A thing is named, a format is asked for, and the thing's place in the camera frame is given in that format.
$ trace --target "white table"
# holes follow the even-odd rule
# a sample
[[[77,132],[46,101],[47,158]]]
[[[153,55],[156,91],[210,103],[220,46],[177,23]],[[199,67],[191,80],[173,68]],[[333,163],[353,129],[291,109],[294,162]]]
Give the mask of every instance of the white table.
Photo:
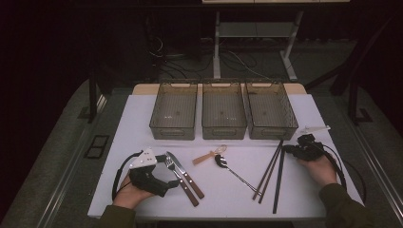
[[[155,86],[150,92],[147,86],[135,89],[136,94],[129,96],[115,138],[111,145],[103,173],[100,177],[94,198],[88,210],[90,217],[98,218],[109,205],[111,190],[116,170],[129,155],[151,147],[156,155],[172,152],[178,157],[187,172],[205,194],[199,199],[200,205],[193,207],[181,187],[168,190],[164,198],[146,199],[136,209],[136,220],[295,220],[320,219],[325,217],[325,209],[318,198],[319,188],[311,179],[306,169],[290,155],[285,155],[282,182],[278,201],[278,212],[272,213],[276,189],[278,167],[276,166],[262,204],[252,200],[253,191],[233,176],[228,170],[219,168],[214,159],[193,165],[192,160],[214,150],[221,144],[227,144],[223,156],[228,166],[254,186],[259,181],[273,156],[278,141],[250,140],[246,131],[241,141],[205,141],[202,139],[202,96],[198,97],[196,116],[196,139],[194,141],[156,141],[148,126],[156,99]],[[311,95],[296,87],[296,94],[289,95],[290,102],[297,116],[299,129],[289,142],[296,144],[298,133],[305,126],[323,126],[317,106]],[[335,151],[335,146],[327,131],[314,133],[318,142],[322,142]],[[350,196],[359,202],[361,199],[347,171]],[[172,181],[174,174],[158,163],[153,172],[162,181]]]

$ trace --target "gray carpet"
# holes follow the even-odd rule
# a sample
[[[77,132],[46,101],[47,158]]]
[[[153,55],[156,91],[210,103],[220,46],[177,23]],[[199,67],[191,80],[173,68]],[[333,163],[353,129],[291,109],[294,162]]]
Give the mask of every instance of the gray carpet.
[[[264,43],[264,51],[241,52],[240,58],[249,65],[256,61],[256,66],[253,68],[256,72],[286,78],[278,56],[278,50],[283,43],[271,42]],[[354,42],[347,41],[297,43],[290,58],[298,82],[309,83],[338,66],[349,55],[354,45]],[[227,56],[228,66],[221,65],[222,77],[256,77],[254,73],[245,71],[242,65],[235,64],[236,59],[231,55]],[[181,66],[182,72],[189,78],[212,77],[210,57],[211,54],[205,55],[200,62],[178,58],[173,62]],[[172,74],[178,78],[182,77],[178,70],[170,69],[167,72],[162,72],[161,76],[171,77],[169,74]],[[351,163],[365,180],[366,206],[374,213],[375,227],[401,227],[373,170],[365,160],[365,152],[356,136],[356,131],[362,132],[399,193],[403,192],[403,183],[400,180],[403,173],[400,165],[403,161],[401,153],[403,140],[363,90],[359,92],[358,106],[365,108],[374,121],[361,123],[359,127],[351,125],[346,117],[346,97],[331,96],[328,91],[331,83],[332,80],[329,80],[308,92],[313,94],[325,123],[332,127],[330,134],[339,154],[345,161]],[[86,213],[101,175],[107,150],[113,142],[126,98],[130,93],[130,88],[116,89],[106,97],[106,105],[100,105],[102,108],[94,123],[89,124],[86,119],[79,118],[82,108],[88,106],[87,83],[78,88],[54,127],[1,227],[34,227],[40,224],[40,227],[63,228],[91,227],[95,224],[97,219],[89,218]],[[85,159],[83,156],[95,135],[109,136],[106,152],[99,160]],[[358,192],[363,193],[358,175],[351,167],[346,166]],[[48,205],[54,207],[54,210],[47,209]],[[296,228],[324,227],[323,221],[303,220],[294,221],[293,224]]]

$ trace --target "white mount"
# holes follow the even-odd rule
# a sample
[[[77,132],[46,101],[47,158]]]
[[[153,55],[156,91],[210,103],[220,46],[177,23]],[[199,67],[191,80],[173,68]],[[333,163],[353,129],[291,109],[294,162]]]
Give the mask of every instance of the white mount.
[[[155,158],[154,152],[151,148],[147,148],[133,163],[130,164],[129,168],[140,168],[149,165],[157,164],[157,158]]]

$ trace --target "dark background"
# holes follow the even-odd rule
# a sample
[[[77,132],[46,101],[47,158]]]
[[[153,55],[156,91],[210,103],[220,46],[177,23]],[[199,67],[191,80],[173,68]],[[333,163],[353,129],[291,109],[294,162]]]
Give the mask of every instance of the dark background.
[[[0,219],[7,213],[67,101],[90,71],[96,73],[104,93],[116,86],[153,82],[157,75],[147,53],[152,35],[161,36],[171,47],[197,58],[200,37],[211,37],[214,29],[214,11],[158,11],[152,13],[152,21],[146,21],[149,12],[82,10],[75,9],[73,4],[0,3]],[[359,42],[393,15],[398,4],[400,1],[356,0],[348,8],[308,9],[298,39]],[[362,78],[362,86],[403,135],[402,15],[398,13],[385,28],[357,74]],[[248,14],[223,16],[243,20]],[[258,13],[250,17],[264,20]]]

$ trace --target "hand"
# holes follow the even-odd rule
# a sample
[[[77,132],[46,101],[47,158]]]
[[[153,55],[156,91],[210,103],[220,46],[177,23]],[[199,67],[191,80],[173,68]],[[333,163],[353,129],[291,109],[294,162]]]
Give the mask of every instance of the hand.
[[[308,169],[311,177],[321,187],[329,183],[337,183],[336,171],[326,156],[323,155],[315,161],[298,160],[298,162]]]
[[[128,175],[126,175],[125,179],[122,181],[120,189],[113,201],[113,205],[129,209],[134,209],[143,200],[155,196],[131,184]]]

